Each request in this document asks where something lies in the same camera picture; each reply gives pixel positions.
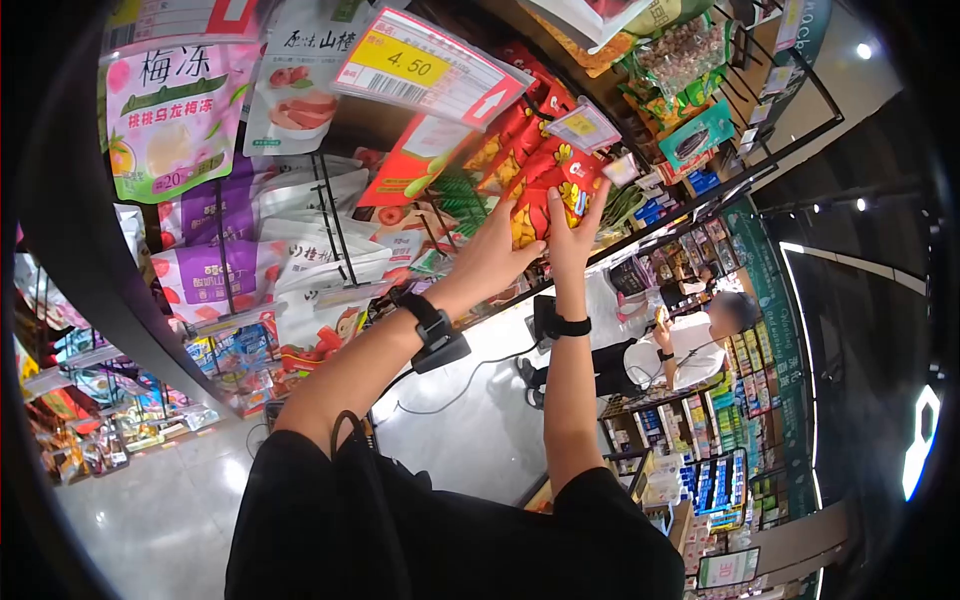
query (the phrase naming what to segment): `hand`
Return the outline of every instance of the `hand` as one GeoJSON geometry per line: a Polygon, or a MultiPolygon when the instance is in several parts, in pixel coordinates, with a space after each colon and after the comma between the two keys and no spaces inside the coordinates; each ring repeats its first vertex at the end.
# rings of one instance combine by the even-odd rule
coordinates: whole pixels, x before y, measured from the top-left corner
{"type": "Polygon", "coordinates": [[[430,303],[445,310],[450,319],[460,317],[478,302],[505,290],[543,254],[546,242],[540,240],[514,252],[510,211],[515,204],[516,201],[498,204],[457,253],[450,275],[423,292],[430,303]]]}
{"type": "Polygon", "coordinates": [[[654,341],[657,342],[664,354],[673,354],[673,343],[670,341],[670,327],[672,326],[673,322],[667,321],[658,324],[653,331],[654,341]]]}
{"type": "Polygon", "coordinates": [[[604,179],[590,201],[580,226],[571,229],[566,224],[566,212],[560,191],[556,187],[547,191],[547,204],[550,207],[550,267],[558,288],[584,280],[584,269],[587,267],[587,259],[590,249],[593,248],[608,193],[610,180],[604,179]]]}

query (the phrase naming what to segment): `black pants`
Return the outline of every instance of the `black pants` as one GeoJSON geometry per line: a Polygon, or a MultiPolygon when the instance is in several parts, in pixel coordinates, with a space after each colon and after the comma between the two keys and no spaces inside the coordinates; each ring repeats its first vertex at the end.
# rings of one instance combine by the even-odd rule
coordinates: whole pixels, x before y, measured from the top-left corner
{"type": "MultiPolygon", "coordinates": [[[[608,396],[610,394],[622,394],[624,396],[636,396],[640,393],[640,387],[633,382],[623,367],[623,353],[627,348],[636,344],[636,338],[631,338],[626,342],[613,344],[605,348],[598,348],[590,353],[593,359],[593,372],[597,373],[593,379],[593,384],[597,389],[597,396],[608,396]]],[[[530,383],[535,389],[546,383],[546,374],[549,367],[537,369],[530,383]]]]}

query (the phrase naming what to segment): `tiled floor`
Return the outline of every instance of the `tiled floor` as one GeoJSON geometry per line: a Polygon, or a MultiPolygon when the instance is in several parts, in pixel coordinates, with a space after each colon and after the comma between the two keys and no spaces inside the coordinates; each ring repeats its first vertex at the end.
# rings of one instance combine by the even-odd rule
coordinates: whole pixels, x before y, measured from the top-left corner
{"type": "MultiPolygon", "coordinates": [[[[615,306],[607,281],[591,276],[595,348],[636,335],[616,320],[615,306]]],[[[373,410],[381,451],[414,472],[429,471],[437,489],[508,504],[523,496],[546,469],[543,420],[542,412],[525,405],[523,384],[510,363],[481,367],[468,392],[438,415],[410,415],[395,406],[400,398],[412,410],[439,408],[464,388],[480,360],[532,346],[523,322],[532,312],[528,300],[470,329],[470,356],[397,384],[373,410]]],[[[549,353],[530,356],[538,367],[549,360],[549,353]]],[[[204,437],[134,457],[108,477],[57,490],[79,539],[121,597],[223,596],[233,525],[252,463],[246,439],[258,422],[218,425],[204,437]]],[[[264,434],[257,428],[251,446],[264,434]]]]}

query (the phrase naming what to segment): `black shoe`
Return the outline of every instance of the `black shoe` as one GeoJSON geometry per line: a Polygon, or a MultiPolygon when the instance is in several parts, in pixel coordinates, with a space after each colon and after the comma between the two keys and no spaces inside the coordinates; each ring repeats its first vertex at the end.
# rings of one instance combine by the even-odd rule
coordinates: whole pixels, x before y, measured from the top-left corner
{"type": "Polygon", "coordinates": [[[514,366],[517,372],[520,373],[520,379],[523,379],[523,383],[527,384],[528,388],[534,387],[532,381],[534,380],[534,375],[537,373],[537,370],[534,369],[534,366],[530,363],[530,359],[517,357],[514,359],[514,366]]]}
{"type": "Polygon", "coordinates": [[[531,408],[536,408],[539,411],[543,410],[543,392],[540,390],[527,388],[526,399],[531,408]]]}

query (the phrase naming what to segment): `black t-shirt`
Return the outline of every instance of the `black t-shirt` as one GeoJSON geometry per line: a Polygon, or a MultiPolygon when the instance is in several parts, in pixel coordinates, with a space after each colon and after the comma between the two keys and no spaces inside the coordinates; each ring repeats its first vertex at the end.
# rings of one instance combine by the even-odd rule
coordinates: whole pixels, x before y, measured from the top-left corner
{"type": "Polygon", "coordinates": [[[226,596],[679,600],[683,588],[680,555],[605,468],[540,515],[431,491],[352,438],[331,463],[278,431],[253,461],[226,596]]]}

